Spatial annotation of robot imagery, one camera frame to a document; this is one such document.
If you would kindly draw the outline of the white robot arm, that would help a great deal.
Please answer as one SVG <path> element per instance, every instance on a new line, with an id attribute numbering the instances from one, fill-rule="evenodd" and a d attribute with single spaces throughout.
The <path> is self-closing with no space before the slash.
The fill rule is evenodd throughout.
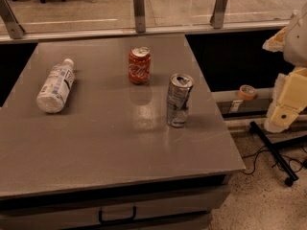
<path id="1" fill-rule="evenodd" d="M 307 4 L 295 10 L 290 23 L 262 48 L 282 52 L 284 60 L 295 67 L 288 75 L 278 74 L 264 123 L 266 131 L 280 133 L 307 107 Z"/>

